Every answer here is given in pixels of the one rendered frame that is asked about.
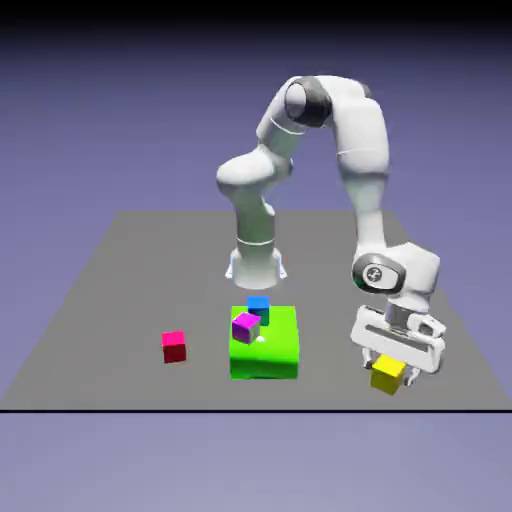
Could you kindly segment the small yellow cube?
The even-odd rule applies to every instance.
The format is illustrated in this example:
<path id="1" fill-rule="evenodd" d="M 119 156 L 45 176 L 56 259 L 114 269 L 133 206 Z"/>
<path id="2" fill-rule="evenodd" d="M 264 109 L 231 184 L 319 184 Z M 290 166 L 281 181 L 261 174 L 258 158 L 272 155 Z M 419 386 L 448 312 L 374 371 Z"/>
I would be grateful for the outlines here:
<path id="1" fill-rule="evenodd" d="M 370 385 L 388 395 L 394 395 L 401 386 L 406 364 L 386 355 L 380 355 L 371 369 Z"/>

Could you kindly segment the large green box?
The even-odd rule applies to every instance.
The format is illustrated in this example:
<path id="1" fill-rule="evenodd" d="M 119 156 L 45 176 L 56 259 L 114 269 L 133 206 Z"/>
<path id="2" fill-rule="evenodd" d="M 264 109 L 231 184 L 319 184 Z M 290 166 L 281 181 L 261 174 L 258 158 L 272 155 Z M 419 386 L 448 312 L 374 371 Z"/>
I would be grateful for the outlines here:
<path id="1" fill-rule="evenodd" d="M 299 331 L 294 306 L 271 306 L 263 341 L 245 344 L 229 334 L 230 378 L 296 379 L 300 365 Z"/>

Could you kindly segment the small blue cube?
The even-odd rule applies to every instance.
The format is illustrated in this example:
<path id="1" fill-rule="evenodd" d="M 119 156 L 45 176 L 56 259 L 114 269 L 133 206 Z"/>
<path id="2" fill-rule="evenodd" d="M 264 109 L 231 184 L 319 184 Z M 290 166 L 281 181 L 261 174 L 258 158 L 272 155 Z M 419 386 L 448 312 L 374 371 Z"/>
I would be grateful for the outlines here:
<path id="1" fill-rule="evenodd" d="M 270 320 L 270 299 L 268 296 L 249 296 L 247 298 L 247 311 L 260 317 L 260 324 L 268 326 Z"/>

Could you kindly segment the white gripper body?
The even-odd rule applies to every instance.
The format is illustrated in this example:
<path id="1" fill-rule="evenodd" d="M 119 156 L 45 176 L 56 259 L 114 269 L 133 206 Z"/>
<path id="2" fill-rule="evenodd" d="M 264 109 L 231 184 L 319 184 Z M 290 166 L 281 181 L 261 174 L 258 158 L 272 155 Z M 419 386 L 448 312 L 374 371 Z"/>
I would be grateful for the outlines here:
<path id="1" fill-rule="evenodd" d="M 429 314 L 390 305 L 386 311 L 361 306 L 350 339 L 409 367 L 435 373 L 439 370 L 445 342 L 445 326 Z"/>

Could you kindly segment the small red cube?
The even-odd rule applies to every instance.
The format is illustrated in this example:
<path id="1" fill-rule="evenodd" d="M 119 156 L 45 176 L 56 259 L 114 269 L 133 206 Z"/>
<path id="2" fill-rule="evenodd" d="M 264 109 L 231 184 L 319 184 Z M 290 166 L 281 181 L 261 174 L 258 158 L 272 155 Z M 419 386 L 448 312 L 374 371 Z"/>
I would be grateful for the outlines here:
<path id="1" fill-rule="evenodd" d="M 161 334 L 162 352 L 165 364 L 184 362 L 187 358 L 186 340 L 183 331 Z"/>

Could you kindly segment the small purple cube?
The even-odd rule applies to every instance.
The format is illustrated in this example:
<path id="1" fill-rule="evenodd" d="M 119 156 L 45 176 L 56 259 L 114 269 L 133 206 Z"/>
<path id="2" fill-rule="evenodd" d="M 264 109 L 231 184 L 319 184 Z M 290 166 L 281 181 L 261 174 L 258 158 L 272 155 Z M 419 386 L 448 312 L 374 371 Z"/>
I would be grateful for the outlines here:
<path id="1" fill-rule="evenodd" d="M 260 336 L 260 320 L 258 315 L 242 312 L 231 322 L 231 336 L 235 341 L 251 344 Z"/>

